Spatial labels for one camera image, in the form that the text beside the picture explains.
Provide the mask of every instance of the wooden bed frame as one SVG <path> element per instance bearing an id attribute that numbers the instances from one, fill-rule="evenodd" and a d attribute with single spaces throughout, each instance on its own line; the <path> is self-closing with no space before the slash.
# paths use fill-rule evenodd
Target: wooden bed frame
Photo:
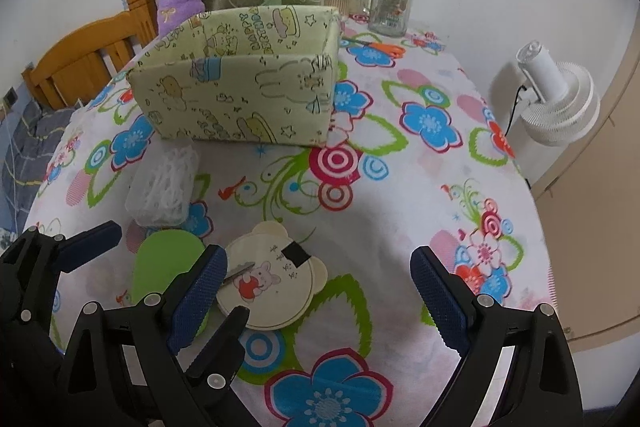
<path id="1" fill-rule="evenodd" d="M 142 47 L 158 36 L 155 0 L 127 0 L 128 10 L 102 19 L 64 37 L 22 77 L 41 105 L 62 109 L 78 99 L 88 103 L 111 80 L 101 50 L 120 71 L 133 57 L 129 38 Z"/>

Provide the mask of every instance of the fabric storage bin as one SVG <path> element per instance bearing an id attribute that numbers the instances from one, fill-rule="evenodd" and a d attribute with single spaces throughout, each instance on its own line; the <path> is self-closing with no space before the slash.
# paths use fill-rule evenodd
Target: fabric storage bin
<path id="1" fill-rule="evenodd" d="M 339 39 L 333 7 L 202 13 L 158 41 L 127 78 L 164 138 L 321 146 Z"/>

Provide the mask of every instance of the star print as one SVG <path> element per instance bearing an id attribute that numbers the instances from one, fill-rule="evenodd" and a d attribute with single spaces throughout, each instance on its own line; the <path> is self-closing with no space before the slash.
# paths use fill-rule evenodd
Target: star print
<path id="1" fill-rule="evenodd" d="M 287 125 L 286 127 L 280 128 L 280 134 L 286 136 L 287 138 L 291 138 L 296 135 L 296 132 L 293 130 L 293 126 Z"/>

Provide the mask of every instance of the cotton swab container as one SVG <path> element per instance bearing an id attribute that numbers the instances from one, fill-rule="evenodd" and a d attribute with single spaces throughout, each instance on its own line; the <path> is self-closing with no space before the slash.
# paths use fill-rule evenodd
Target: cotton swab container
<path id="1" fill-rule="evenodd" d="M 185 222 L 199 163 L 191 140 L 154 140 L 133 177 L 126 211 L 141 227 Z"/>

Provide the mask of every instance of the green oval mat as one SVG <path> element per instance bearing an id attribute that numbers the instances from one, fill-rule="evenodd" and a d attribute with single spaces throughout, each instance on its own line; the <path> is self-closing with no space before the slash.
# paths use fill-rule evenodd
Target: green oval mat
<path id="1" fill-rule="evenodd" d="M 161 230 L 147 237 L 140 245 L 133 268 L 133 304 L 149 293 L 164 293 L 175 276 L 191 269 L 204 248 L 201 240 L 184 230 Z M 207 313 L 197 335 L 204 331 L 208 319 Z"/>

